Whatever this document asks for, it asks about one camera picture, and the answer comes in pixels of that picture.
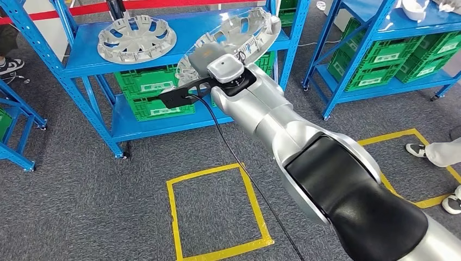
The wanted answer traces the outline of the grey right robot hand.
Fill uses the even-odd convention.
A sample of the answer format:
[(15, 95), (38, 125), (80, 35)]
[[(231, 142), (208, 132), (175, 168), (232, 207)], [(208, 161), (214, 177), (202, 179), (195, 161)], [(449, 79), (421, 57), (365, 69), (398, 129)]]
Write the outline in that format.
[(196, 47), (188, 55), (188, 58), (198, 76), (207, 78), (209, 76), (207, 66), (226, 53), (225, 49), (218, 43), (204, 43), (201, 47)]

